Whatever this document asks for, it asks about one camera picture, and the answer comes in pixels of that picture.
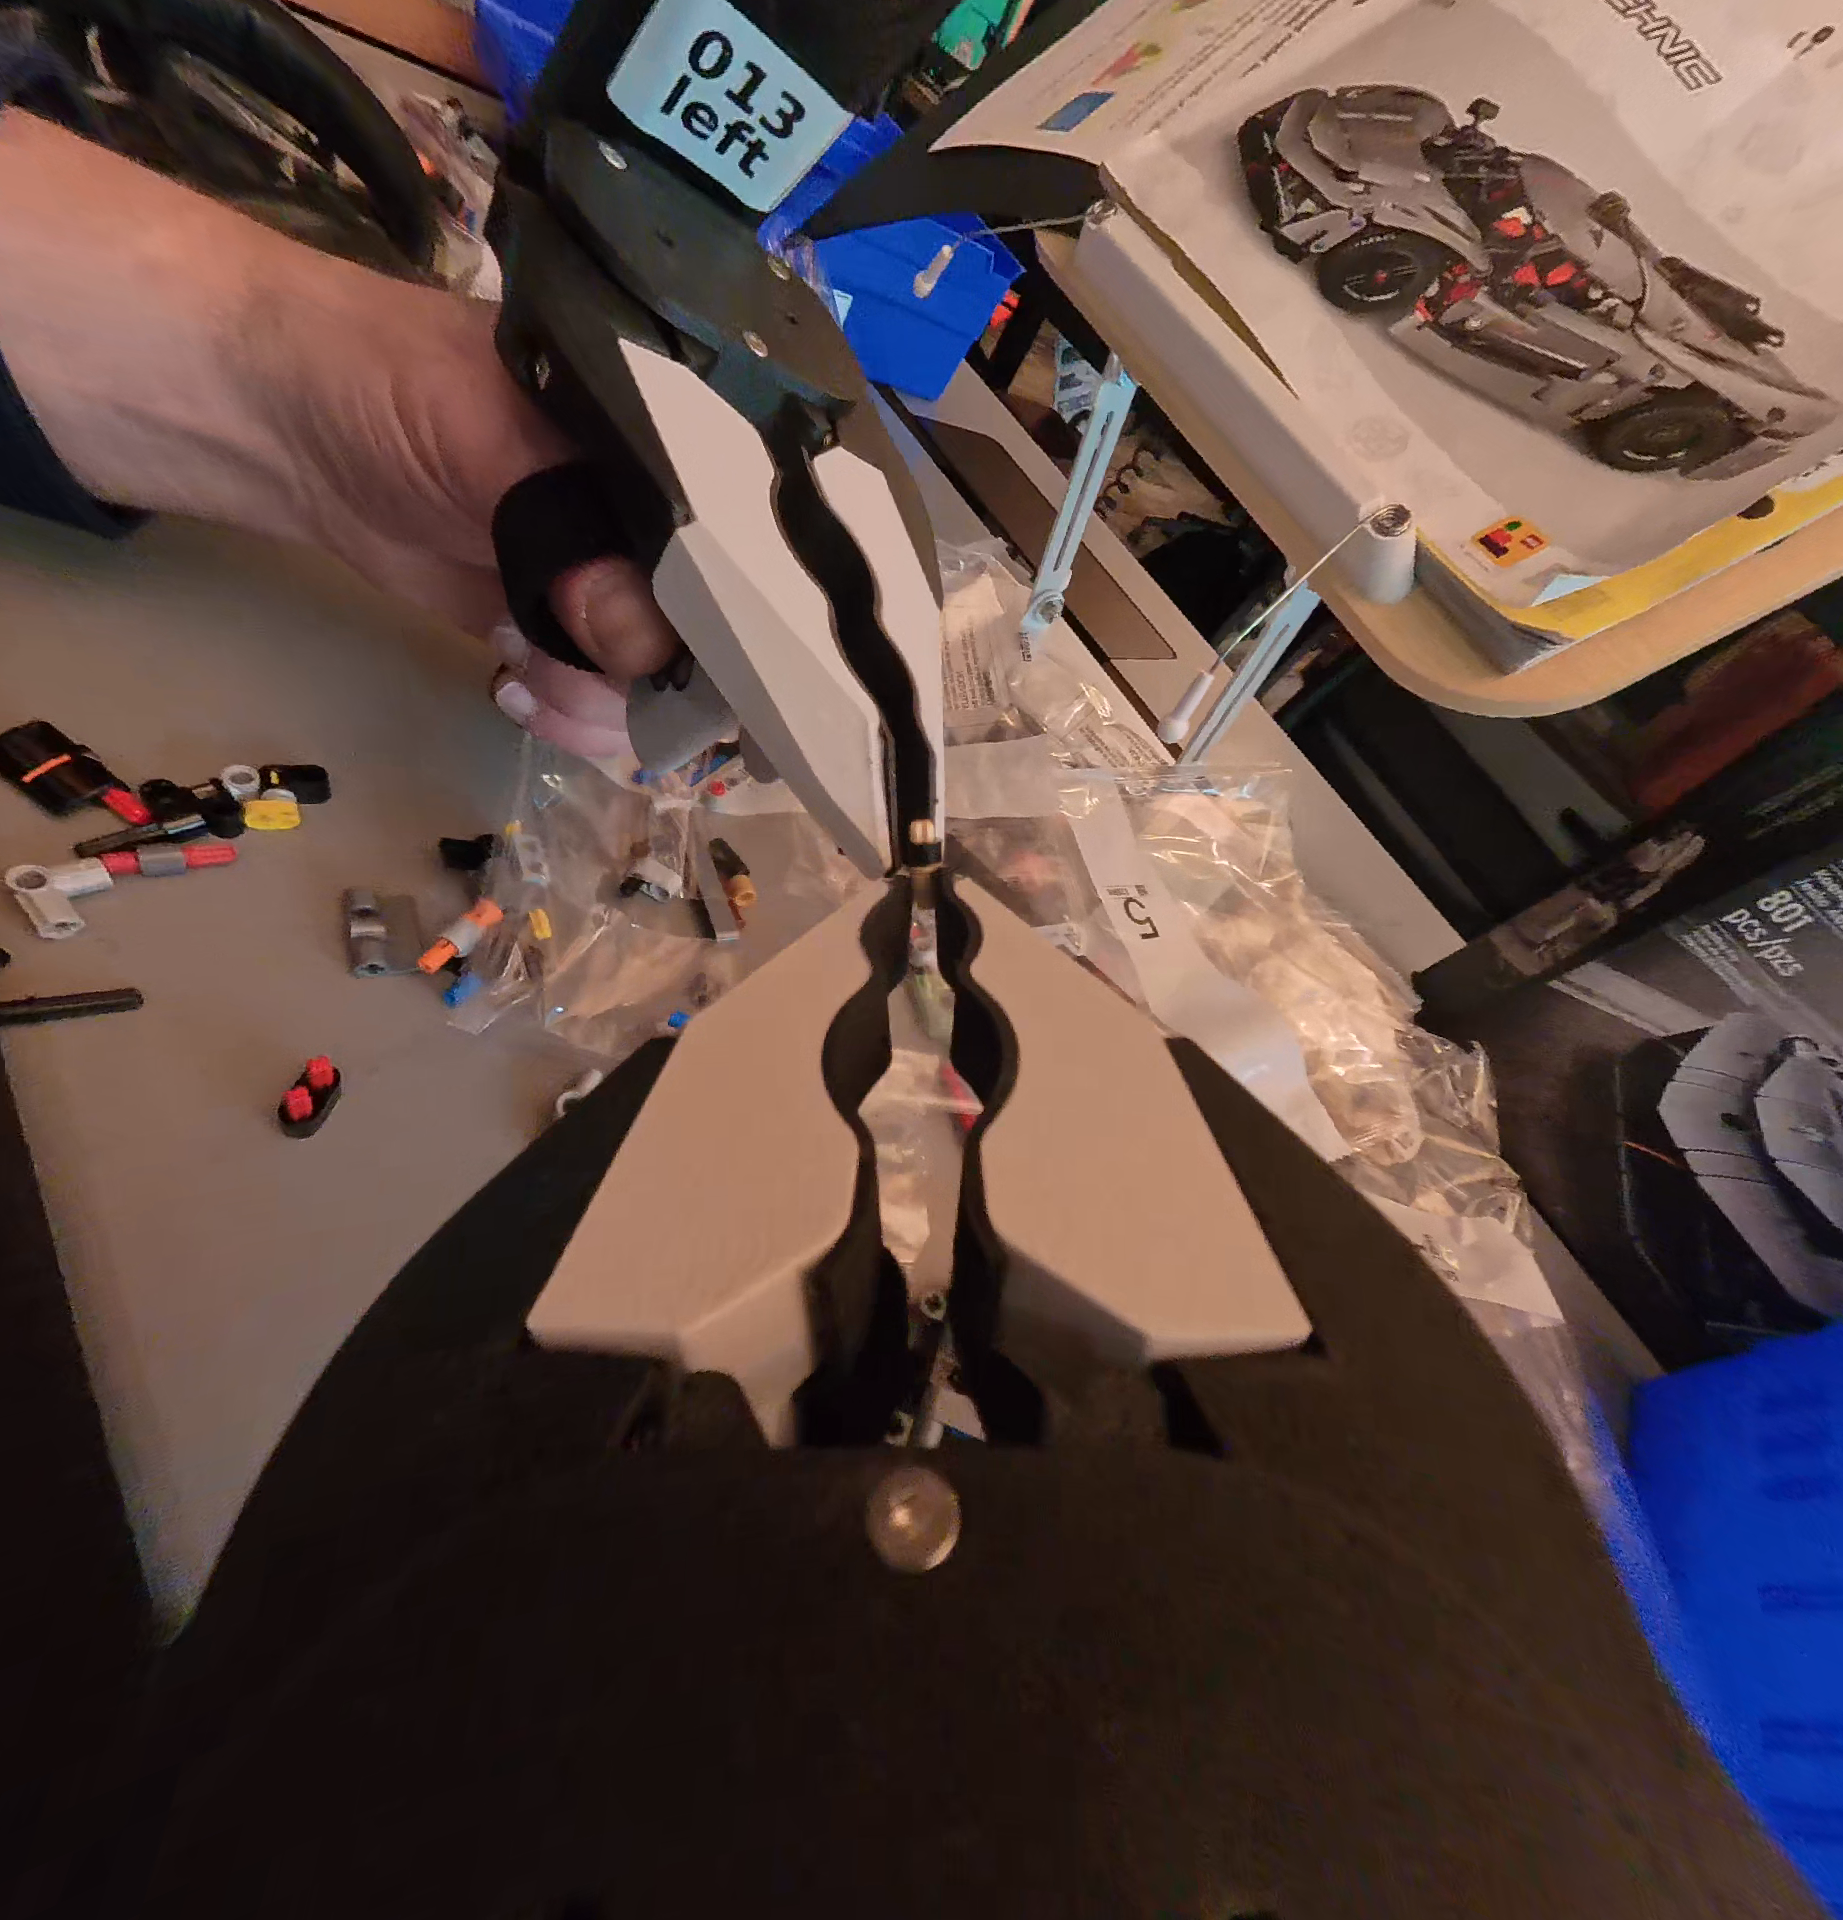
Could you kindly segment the person's left hand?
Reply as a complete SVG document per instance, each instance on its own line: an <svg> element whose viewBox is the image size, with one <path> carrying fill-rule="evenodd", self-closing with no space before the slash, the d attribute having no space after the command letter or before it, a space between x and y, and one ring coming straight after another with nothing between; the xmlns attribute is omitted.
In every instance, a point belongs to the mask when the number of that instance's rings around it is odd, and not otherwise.
<svg viewBox="0 0 1843 1920"><path fill-rule="evenodd" d="M0 350L98 500L293 540L495 640L494 520L573 448L485 302L316 253L21 108Z"/></svg>

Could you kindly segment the blue plastic bin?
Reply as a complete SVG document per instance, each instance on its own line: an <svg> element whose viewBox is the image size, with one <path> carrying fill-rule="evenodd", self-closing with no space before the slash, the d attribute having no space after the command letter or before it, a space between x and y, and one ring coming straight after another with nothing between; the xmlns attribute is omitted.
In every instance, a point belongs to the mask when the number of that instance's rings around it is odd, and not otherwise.
<svg viewBox="0 0 1843 1920"><path fill-rule="evenodd" d="M983 239L953 257L930 300L916 300L914 277L940 247L983 225L940 195L921 195L918 210L899 220L850 214L838 235L813 239L815 217L902 138L904 128L887 115L847 118L785 202L765 214L760 241L765 253L813 277L870 382L937 400L990 327L1011 311L1024 266L1007 239Z"/></svg>
<svg viewBox="0 0 1843 1920"><path fill-rule="evenodd" d="M1649 1380L1600 1520L1649 1645L1723 1770L1843 1917L1843 1320Z"/></svg>

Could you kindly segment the small clear bag of pins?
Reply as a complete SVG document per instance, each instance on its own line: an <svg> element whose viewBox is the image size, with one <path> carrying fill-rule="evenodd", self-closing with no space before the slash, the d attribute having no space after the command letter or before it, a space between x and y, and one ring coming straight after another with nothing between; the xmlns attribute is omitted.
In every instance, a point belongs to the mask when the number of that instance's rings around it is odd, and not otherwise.
<svg viewBox="0 0 1843 1920"><path fill-rule="evenodd" d="M727 745L649 776L633 756L592 764L528 738L481 888L501 925L448 991L455 1024L539 1026L583 1060L583 1093L640 1045L679 1036L867 880ZM930 1316L946 1304L961 1151L979 1113L948 1060L950 1026L935 913L916 910L890 1068L863 1118L885 1242Z"/></svg>

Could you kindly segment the dark grey connector block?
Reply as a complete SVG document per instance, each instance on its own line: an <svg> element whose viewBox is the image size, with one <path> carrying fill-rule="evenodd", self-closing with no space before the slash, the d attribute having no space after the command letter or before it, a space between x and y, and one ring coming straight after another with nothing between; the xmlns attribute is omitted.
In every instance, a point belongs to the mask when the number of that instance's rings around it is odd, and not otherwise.
<svg viewBox="0 0 1843 1920"><path fill-rule="evenodd" d="M376 888L350 888L341 895L346 966L358 980L406 977L421 973L426 940L419 902Z"/></svg>

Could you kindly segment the pile of clear parts bags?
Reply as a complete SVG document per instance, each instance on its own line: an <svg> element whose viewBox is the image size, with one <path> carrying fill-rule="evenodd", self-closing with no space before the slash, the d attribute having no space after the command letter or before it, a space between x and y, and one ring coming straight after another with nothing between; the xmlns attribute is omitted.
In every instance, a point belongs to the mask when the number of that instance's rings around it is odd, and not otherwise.
<svg viewBox="0 0 1843 1920"><path fill-rule="evenodd" d="M963 877L1196 1045L1401 1231L1509 1362L1604 1525L1626 1489L1499 1150L1483 1057L1302 877L1277 765L1177 772L1019 632L1001 544L942 542L948 831Z"/></svg>

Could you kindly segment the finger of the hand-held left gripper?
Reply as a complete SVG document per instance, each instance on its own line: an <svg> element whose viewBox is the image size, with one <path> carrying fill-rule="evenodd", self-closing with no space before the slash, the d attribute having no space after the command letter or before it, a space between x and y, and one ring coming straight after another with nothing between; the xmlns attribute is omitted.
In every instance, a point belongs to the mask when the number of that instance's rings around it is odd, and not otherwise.
<svg viewBox="0 0 1843 1920"><path fill-rule="evenodd" d="M777 460L682 362L645 345L621 359L685 505L648 565L657 603L771 772L863 874L885 874L885 724L842 656L830 593L790 547Z"/></svg>
<svg viewBox="0 0 1843 1920"><path fill-rule="evenodd" d="M935 820L944 842L944 616L884 465L841 445L798 456L798 561L873 713L885 861L908 871L908 822Z"/></svg>

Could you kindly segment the yellow-edged booklet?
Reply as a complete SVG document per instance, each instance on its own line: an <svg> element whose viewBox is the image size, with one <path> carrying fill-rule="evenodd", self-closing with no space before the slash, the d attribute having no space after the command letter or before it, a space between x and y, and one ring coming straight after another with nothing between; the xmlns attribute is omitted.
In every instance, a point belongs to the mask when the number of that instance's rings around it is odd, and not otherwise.
<svg viewBox="0 0 1843 1920"><path fill-rule="evenodd" d="M1843 532L1843 451L1821 460L1744 511L1722 520L1668 550L1656 560L1606 578L1587 565L1564 561L1556 544L1511 566L1485 566L1470 582L1456 565L1426 547L1416 584L1439 612L1499 676L1520 676L1576 644L1650 616L1687 591L1747 566L1821 527Z"/></svg>

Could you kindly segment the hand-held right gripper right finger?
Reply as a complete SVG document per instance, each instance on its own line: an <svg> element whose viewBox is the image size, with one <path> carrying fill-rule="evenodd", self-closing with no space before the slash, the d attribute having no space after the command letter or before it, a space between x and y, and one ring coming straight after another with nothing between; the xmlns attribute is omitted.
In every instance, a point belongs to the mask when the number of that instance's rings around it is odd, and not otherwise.
<svg viewBox="0 0 1843 1920"><path fill-rule="evenodd" d="M1314 1325L1150 1017L975 881L946 877L963 1147L948 1327L996 1446L1169 1431L1159 1370L1290 1355Z"/></svg>

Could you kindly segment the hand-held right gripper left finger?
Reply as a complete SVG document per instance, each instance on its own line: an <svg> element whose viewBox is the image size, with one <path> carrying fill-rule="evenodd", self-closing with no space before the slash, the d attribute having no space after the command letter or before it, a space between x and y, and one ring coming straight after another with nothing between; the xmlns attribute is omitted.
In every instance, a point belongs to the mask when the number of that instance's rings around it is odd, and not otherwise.
<svg viewBox="0 0 1843 1920"><path fill-rule="evenodd" d="M731 1379L771 1444L887 1438L908 1292L861 1106L890 1068L911 906L908 880L868 888L655 1049L535 1343Z"/></svg>

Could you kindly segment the white lego instruction booklet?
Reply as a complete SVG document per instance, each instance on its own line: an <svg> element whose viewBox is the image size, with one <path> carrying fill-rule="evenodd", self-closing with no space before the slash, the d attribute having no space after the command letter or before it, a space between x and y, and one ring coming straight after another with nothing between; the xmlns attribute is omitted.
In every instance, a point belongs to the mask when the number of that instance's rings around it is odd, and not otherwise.
<svg viewBox="0 0 1843 1920"><path fill-rule="evenodd" d="M914 135L1088 169L1503 606L1843 456L1843 5L1102 5Z"/></svg>

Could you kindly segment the black studded mat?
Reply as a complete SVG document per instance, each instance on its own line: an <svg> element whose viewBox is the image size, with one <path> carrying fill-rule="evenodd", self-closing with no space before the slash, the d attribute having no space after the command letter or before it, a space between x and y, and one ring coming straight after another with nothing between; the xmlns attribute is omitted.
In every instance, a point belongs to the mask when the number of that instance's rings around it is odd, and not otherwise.
<svg viewBox="0 0 1843 1920"><path fill-rule="evenodd" d="M0 1917L149 1917L154 1617L0 1051Z"/></svg>

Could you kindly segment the dark lego set box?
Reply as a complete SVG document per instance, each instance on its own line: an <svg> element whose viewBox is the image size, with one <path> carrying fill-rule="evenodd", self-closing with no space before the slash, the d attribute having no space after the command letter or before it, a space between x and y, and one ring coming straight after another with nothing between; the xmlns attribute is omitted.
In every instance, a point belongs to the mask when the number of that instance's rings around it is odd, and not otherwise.
<svg viewBox="0 0 1843 1920"><path fill-rule="evenodd" d="M1540 1217L1668 1372L1843 1320L1843 826L1692 830L1415 975Z"/></svg>

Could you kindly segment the light grey angle connector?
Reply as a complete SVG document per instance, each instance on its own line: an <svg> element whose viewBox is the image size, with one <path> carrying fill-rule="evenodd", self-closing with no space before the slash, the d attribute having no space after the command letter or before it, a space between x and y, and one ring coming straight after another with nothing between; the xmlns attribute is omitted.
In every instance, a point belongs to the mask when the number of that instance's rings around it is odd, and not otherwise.
<svg viewBox="0 0 1843 1920"><path fill-rule="evenodd" d="M81 901L114 892L119 877L101 858L46 866L21 861L3 874L3 888L44 942L64 942L87 931Z"/></svg>

